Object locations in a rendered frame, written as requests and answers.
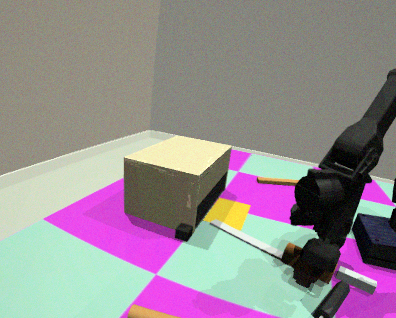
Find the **beige low cabinet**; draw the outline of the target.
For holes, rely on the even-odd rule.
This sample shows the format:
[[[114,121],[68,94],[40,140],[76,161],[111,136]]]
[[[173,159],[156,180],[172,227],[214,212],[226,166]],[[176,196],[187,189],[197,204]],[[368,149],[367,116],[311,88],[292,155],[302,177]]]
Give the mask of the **beige low cabinet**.
[[[226,189],[231,145],[175,136],[124,157],[124,213],[188,241]],[[241,231],[251,205],[219,198],[203,221]]]

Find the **brown cylinder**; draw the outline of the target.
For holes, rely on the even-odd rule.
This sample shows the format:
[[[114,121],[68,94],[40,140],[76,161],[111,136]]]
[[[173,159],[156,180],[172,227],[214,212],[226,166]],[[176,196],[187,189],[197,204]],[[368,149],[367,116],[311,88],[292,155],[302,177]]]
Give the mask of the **brown cylinder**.
[[[218,229],[224,231],[227,234],[231,234],[240,241],[244,241],[248,243],[250,246],[256,247],[258,250],[262,250],[266,254],[270,254],[272,257],[278,258],[278,260],[281,260],[283,263],[288,264],[289,266],[292,266],[293,268],[296,268],[303,273],[305,272],[307,275],[309,274],[311,277],[313,276],[314,278],[317,278],[318,280],[321,280],[324,283],[329,284],[331,281],[331,278],[335,272],[335,269],[338,264],[336,264],[336,267],[333,271],[333,273],[329,273],[327,271],[323,271],[318,276],[315,276],[312,274],[312,264],[309,264],[308,262],[306,263],[304,260],[301,260],[300,253],[302,248],[299,246],[294,245],[293,243],[288,243],[284,249],[284,252],[281,250],[277,250],[276,248],[261,242],[257,240],[254,237],[251,237],[229,225],[226,223],[222,223],[221,221],[215,219],[212,222],[210,222],[210,225],[216,226]]]

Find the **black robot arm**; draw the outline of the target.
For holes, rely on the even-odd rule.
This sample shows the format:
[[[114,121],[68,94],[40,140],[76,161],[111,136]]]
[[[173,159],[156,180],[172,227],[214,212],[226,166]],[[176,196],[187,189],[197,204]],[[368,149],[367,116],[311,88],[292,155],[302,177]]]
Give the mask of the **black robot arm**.
[[[345,128],[318,168],[309,168],[307,176],[295,185],[296,203],[291,207],[292,226],[321,227],[322,210],[356,211],[369,172],[379,162],[383,138],[396,117],[396,68],[389,71],[387,80],[363,118]],[[334,164],[337,163],[337,164]],[[347,168],[347,169],[341,165]]]

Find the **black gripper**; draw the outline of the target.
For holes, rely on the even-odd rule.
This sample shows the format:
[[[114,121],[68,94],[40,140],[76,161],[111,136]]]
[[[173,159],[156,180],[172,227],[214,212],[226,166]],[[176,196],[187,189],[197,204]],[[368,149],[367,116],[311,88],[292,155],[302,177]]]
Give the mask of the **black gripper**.
[[[356,211],[332,208],[322,210],[322,223],[315,232],[319,239],[309,239],[301,250],[300,258],[312,264],[312,274],[318,276],[324,270],[333,273],[340,258],[347,234],[350,233]]]

